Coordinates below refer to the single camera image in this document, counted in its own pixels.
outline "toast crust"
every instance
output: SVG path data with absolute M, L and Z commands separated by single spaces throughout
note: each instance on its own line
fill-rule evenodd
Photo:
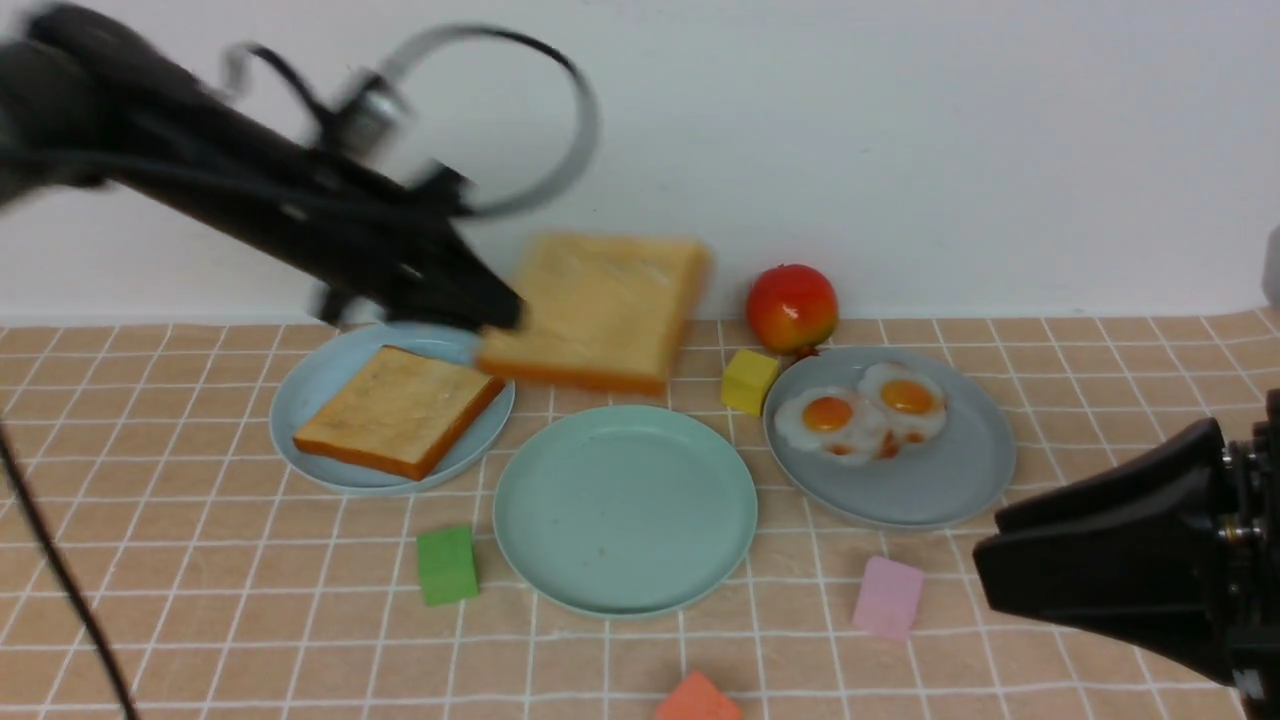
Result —
M 420 357 L 398 347 L 387 346 L 384 350 L 394 350 L 404 352 L 406 355 L 412 355 L 413 357 Z M 330 405 L 346 401 L 343 395 L 347 388 L 339 391 L 338 395 L 325 404 L 325 407 L 323 407 L 315 418 L 308 420 L 298 429 L 297 433 L 294 433 L 293 445 L 300 452 L 329 457 L 339 462 L 358 465 L 361 468 L 369 468 L 399 475 L 413 482 L 420 482 L 426 478 L 436 465 L 440 464 L 440 460 L 443 460 L 449 450 L 453 448 L 462 434 L 467 432 L 467 428 L 476 421 L 480 414 L 493 404 L 504 387 L 504 380 L 494 377 L 488 378 L 484 386 L 474 393 L 467 404 L 454 415 L 448 427 L 440 432 L 435 442 L 433 442 L 430 447 L 428 447 L 426 451 L 413 461 L 390 457 L 387 454 L 369 448 L 344 446 L 337 439 L 308 437 L 312 423 L 316 423 L 319 418 L 323 418 L 325 415 L 325 410 L 329 409 Z

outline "green block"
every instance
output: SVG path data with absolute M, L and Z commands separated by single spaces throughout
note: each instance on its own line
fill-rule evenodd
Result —
M 470 525 L 417 536 L 417 582 L 430 606 L 480 594 Z

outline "empty plate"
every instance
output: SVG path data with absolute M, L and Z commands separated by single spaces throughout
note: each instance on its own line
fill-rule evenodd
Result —
M 544 597 L 640 619 L 696 602 L 755 534 L 755 486 L 716 430 L 659 407 L 570 415 L 511 459 L 493 509 L 498 544 Z

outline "yellow block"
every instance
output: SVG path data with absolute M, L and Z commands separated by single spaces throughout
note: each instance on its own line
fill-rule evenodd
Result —
M 781 366 L 773 357 L 739 350 L 728 368 L 724 368 L 721 402 L 759 418 L 764 413 L 764 396 L 769 393 L 773 380 L 778 379 L 780 370 Z

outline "bread slice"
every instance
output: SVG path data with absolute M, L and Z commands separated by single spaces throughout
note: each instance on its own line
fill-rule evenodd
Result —
M 484 331 L 476 366 L 513 380 L 664 396 L 712 252 L 689 238 L 552 234 L 515 290 L 521 327 Z
M 293 434 L 293 445 L 421 480 L 503 386 L 471 368 L 384 346 Z

